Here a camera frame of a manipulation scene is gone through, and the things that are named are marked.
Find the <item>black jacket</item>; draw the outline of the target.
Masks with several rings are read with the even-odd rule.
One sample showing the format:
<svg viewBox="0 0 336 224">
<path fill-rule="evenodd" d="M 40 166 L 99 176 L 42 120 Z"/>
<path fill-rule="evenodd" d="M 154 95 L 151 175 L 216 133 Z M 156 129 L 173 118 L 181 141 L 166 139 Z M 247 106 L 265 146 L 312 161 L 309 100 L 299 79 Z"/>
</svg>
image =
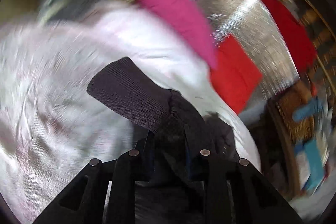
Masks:
<svg viewBox="0 0 336 224">
<path fill-rule="evenodd" d="M 187 161 L 207 149 L 226 160 L 239 160 L 233 129 L 217 113 L 201 116 L 180 92 L 156 85 L 128 57 L 99 71 L 87 92 L 117 114 L 153 132 L 170 159 Z"/>
</svg>

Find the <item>wicker basket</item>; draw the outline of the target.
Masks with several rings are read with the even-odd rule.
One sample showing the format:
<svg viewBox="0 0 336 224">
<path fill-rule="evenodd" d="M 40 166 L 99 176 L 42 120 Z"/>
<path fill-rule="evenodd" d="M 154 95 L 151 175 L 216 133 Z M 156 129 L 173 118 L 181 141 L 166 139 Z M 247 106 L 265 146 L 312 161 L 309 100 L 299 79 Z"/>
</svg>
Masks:
<svg viewBox="0 0 336 224">
<path fill-rule="evenodd" d="M 294 147 L 299 142 L 313 137 L 314 118 L 294 118 L 294 113 L 312 99 L 309 88 L 299 80 L 285 91 L 268 100 L 266 109 L 272 117 L 276 133 L 280 139 L 285 161 L 285 177 L 288 180 L 288 200 L 300 195 L 299 167 L 295 159 Z"/>
</svg>

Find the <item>white bed blanket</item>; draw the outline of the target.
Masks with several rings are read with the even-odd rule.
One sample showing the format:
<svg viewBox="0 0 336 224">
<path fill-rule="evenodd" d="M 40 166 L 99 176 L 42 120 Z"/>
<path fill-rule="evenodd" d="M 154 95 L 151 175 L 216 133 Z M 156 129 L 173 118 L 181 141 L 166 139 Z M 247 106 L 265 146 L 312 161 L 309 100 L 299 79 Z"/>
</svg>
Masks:
<svg viewBox="0 0 336 224">
<path fill-rule="evenodd" d="M 87 94 L 90 80 L 122 57 L 200 114 L 218 113 L 238 154 L 260 168 L 252 136 L 214 91 L 206 62 L 147 10 L 112 3 L 80 23 L 4 23 L 1 195 L 19 222 L 32 223 L 90 159 L 113 160 L 132 147 L 130 121 Z"/>
</svg>

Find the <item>blue cloth in basket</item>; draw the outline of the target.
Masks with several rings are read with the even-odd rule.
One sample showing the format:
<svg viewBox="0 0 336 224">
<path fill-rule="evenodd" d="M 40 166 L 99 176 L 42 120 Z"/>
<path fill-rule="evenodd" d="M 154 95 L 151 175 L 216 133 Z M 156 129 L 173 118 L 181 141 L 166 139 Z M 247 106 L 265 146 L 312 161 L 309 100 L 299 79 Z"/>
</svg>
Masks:
<svg viewBox="0 0 336 224">
<path fill-rule="evenodd" d="M 323 110 L 322 101 L 318 98 L 312 98 L 306 105 L 294 111 L 292 118 L 295 122 L 301 122 L 306 118 L 312 118 Z M 316 135 L 313 134 L 309 140 L 303 142 L 303 154 L 309 166 L 309 177 L 305 181 L 303 188 L 308 192 L 314 192 L 321 184 L 325 171 L 322 163 L 322 156 L 318 149 Z"/>
</svg>

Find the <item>red pillow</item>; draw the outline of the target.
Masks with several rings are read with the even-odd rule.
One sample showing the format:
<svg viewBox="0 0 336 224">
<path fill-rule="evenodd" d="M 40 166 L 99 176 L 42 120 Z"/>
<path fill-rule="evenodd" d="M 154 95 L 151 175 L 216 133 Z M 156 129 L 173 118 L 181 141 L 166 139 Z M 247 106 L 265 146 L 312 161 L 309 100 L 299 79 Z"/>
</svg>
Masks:
<svg viewBox="0 0 336 224">
<path fill-rule="evenodd" d="M 263 75 L 232 35 L 221 43 L 217 60 L 217 68 L 210 71 L 211 84 L 221 99 L 239 114 L 245 109 Z"/>
</svg>

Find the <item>silver foil headboard panel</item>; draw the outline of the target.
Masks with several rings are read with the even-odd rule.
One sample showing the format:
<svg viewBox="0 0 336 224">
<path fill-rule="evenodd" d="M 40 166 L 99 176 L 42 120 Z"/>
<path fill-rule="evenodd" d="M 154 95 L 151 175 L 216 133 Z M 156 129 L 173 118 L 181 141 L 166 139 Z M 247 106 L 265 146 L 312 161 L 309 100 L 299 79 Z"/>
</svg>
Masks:
<svg viewBox="0 0 336 224">
<path fill-rule="evenodd" d="M 298 80 L 298 71 L 261 0 L 195 0 L 209 19 L 215 44 L 233 35 L 262 73 L 252 99 L 268 100 Z"/>
</svg>

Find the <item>pink pillow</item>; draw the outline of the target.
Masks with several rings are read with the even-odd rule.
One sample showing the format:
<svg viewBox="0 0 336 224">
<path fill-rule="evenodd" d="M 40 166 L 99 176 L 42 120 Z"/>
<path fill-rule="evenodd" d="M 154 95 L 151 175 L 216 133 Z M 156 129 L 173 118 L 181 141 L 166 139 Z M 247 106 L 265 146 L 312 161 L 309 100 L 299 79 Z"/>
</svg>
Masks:
<svg viewBox="0 0 336 224">
<path fill-rule="evenodd" d="M 169 24 L 211 68 L 217 58 L 211 26 L 192 0 L 138 0 L 141 5 Z"/>
</svg>

